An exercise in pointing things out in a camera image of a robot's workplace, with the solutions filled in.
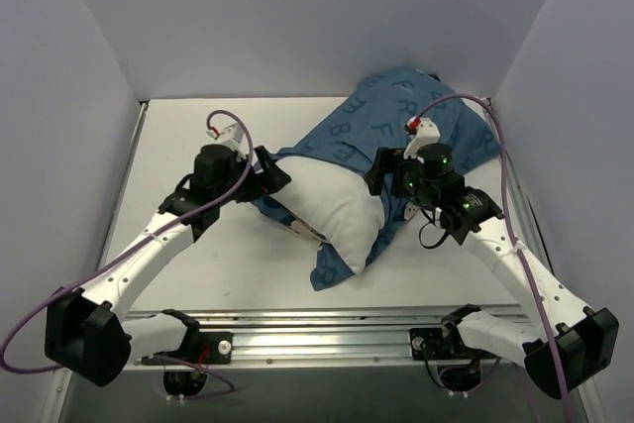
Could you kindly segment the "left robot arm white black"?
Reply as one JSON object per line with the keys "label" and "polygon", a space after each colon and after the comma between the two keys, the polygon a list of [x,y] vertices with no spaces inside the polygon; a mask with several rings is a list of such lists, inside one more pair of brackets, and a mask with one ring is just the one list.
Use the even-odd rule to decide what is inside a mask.
{"label": "left robot arm white black", "polygon": [[166,309],[128,320],[131,306],[158,274],[217,222],[223,205],[252,202],[291,181],[264,147],[251,157],[229,144],[207,145],[165,198],[144,231],[88,281],[47,306],[44,351],[53,362],[97,386],[112,382],[133,361],[198,364],[199,322]]}

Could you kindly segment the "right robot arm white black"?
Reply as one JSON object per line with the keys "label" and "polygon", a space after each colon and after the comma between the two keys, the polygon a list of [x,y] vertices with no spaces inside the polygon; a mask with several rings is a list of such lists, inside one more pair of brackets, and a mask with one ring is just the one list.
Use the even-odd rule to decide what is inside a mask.
{"label": "right robot arm white black", "polygon": [[378,149],[365,176],[370,194],[380,194],[386,180],[392,197],[417,206],[445,236],[481,261],[529,320],[516,324],[467,304],[441,321],[440,344],[446,353],[484,352],[509,360],[555,399],[610,364],[617,318],[607,308],[593,310],[551,274],[509,231],[497,203],[454,170],[449,146],[426,145],[412,156],[403,149]]}

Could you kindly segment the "white pillow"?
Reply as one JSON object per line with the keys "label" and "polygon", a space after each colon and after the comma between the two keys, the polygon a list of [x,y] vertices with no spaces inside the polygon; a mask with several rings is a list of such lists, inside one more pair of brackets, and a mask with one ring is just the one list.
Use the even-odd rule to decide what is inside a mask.
{"label": "white pillow", "polygon": [[380,198],[359,174],[336,164],[291,156],[276,165],[291,182],[272,198],[332,246],[352,273],[361,273],[385,225]]}

